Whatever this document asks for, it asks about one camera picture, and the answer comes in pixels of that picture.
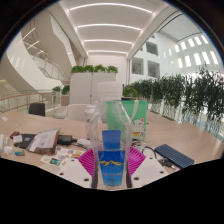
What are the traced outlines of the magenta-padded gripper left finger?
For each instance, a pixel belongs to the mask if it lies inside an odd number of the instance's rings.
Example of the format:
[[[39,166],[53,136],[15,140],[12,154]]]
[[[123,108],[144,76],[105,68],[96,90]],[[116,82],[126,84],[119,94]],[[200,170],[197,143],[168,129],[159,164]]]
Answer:
[[[90,149],[78,159],[71,159],[67,162],[57,175],[81,187],[91,188],[94,173],[94,154],[93,150]]]

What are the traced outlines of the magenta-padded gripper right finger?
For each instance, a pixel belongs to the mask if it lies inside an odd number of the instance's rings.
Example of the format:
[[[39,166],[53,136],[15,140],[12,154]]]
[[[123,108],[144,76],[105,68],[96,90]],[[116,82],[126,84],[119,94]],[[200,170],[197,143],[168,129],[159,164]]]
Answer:
[[[168,175],[163,166],[153,157],[146,157],[131,147],[128,160],[128,185],[140,188]]]

